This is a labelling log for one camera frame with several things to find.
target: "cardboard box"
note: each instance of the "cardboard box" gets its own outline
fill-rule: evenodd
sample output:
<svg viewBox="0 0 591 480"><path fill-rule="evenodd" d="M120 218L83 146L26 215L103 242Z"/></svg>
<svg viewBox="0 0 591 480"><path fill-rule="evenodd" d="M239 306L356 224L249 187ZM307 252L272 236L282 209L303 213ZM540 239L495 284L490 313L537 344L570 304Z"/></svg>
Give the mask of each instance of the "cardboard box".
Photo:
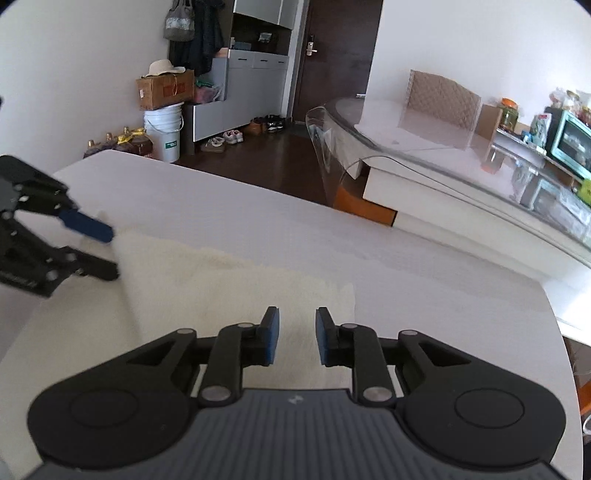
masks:
<svg viewBox="0 0 591 480"><path fill-rule="evenodd" d="M139 107L157 110L163 106L188 102L193 99L195 76L192 70L184 73L165 73L157 77L136 80L139 91Z"/></svg>

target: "shoe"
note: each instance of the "shoe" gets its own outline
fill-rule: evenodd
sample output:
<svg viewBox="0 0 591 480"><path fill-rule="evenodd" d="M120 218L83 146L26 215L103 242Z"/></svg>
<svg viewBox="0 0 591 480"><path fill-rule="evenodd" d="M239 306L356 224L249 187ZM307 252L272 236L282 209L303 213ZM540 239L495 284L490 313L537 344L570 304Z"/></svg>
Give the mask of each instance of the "shoe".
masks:
<svg viewBox="0 0 591 480"><path fill-rule="evenodd" d="M244 128L244 133L249 135L260 135L262 133L262 124L255 118Z"/></svg>
<svg viewBox="0 0 591 480"><path fill-rule="evenodd" d="M269 132L278 132L285 128L285 118L281 115L267 115L265 122L268 125Z"/></svg>
<svg viewBox="0 0 591 480"><path fill-rule="evenodd" d="M264 133L264 134L266 134L269 126L267 125L267 120L265 119L265 117L263 117L263 116L257 116L254 119L254 121L257 124L261 124L261 132Z"/></svg>
<svg viewBox="0 0 591 480"><path fill-rule="evenodd" d="M203 152L213 152L213 153L222 153L226 149L225 140L222 137L214 137L210 138L201 145L201 151Z"/></svg>
<svg viewBox="0 0 591 480"><path fill-rule="evenodd" d="M244 136L242 135L242 132L240 132L240 130L232 130L232 133L236 137L236 143L244 142Z"/></svg>
<svg viewBox="0 0 591 480"><path fill-rule="evenodd" d="M227 132L224 132L222 137L228 145L233 145L235 143L238 143L238 139L236 138L236 134L234 133L234 130L228 130Z"/></svg>

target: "white wall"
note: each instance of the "white wall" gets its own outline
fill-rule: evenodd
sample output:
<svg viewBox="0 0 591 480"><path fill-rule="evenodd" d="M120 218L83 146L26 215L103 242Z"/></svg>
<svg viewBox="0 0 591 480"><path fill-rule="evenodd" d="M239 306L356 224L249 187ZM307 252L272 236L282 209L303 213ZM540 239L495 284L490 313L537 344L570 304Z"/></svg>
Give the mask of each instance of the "white wall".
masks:
<svg viewBox="0 0 591 480"><path fill-rule="evenodd" d="M509 97L529 124L557 86L591 92L591 17L574 0L384 0L368 96L404 100L411 69Z"/></svg>
<svg viewBox="0 0 591 480"><path fill-rule="evenodd" d="M139 127L135 79L167 57L170 0L17 0L0 17L0 154L53 173Z"/></svg>

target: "door handle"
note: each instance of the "door handle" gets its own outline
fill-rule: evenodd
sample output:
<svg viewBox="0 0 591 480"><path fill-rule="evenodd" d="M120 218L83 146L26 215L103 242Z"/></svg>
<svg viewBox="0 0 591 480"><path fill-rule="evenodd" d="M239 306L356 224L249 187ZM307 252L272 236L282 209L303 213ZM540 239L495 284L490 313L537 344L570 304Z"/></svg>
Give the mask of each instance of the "door handle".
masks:
<svg viewBox="0 0 591 480"><path fill-rule="evenodd" d="M306 47L306 55L311 57L313 53L318 53L318 50L314 50L314 42L309 41Z"/></svg>

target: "jar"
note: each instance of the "jar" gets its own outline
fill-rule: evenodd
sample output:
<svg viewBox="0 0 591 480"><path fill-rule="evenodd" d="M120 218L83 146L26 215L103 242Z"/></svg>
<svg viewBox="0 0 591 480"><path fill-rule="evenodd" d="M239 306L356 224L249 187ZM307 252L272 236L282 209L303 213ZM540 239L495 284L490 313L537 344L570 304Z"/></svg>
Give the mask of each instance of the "jar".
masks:
<svg viewBox="0 0 591 480"><path fill-rule="evenodd" d="M117 146L115 150L125 153L133 153L134 155L138 154L138 148L131 143L133 137L130 135L126 137L125 135L120 135L118 137Z"/></svg>
<svg viewBox="0 0 591 480"><path fill-rule="evenodd" d="M581 120L585 125L591 127L591 108L588 106L584 106L579 114L579 120Z"/></svg>
<svg viewBox="0 0 591 480"><path fill-rule="evenodd" d="M513 100L503 98L499 104L499 107L503 110L499 127L503 130L513 133L517 125L517 119L519 118L517 104Z"/></svg>
<svg viewBox="0 0 591 480"><path fill-rule="evenodd" d="M578 113L581 105L581 100L579 96L572 92L571 90L566 91L566 98L562 103L562 110L566 110L567 112L574 113L575 115Z"/></svg>
<svg viewBox="0 0 591 480"><path fill-rule="evenodd" d="M154 151L154 144L146 135L145 128L138 128L131 132L133 139L131 140L131 144L137 147L138 155L142 157L153 158L152 152Z"/></svg>
<svg viewBox="0 0 591 480"><path fill-rule="evenodd" d="M113 138L112 133L107 133L105 143L103 143L103 150L113 150L117 146L117 139Z"/></svg>
<svg viewBox="0 0 591 480"><path fill-rule="evenodd" d="M103 149L101 148L100 144L95 144L94 140L89 140L88 141L88 149L86 149L86 152L84 153L84 157L90 157L91 155L94 155L95 153L98 153L100 151L102 151Z"/></svg>

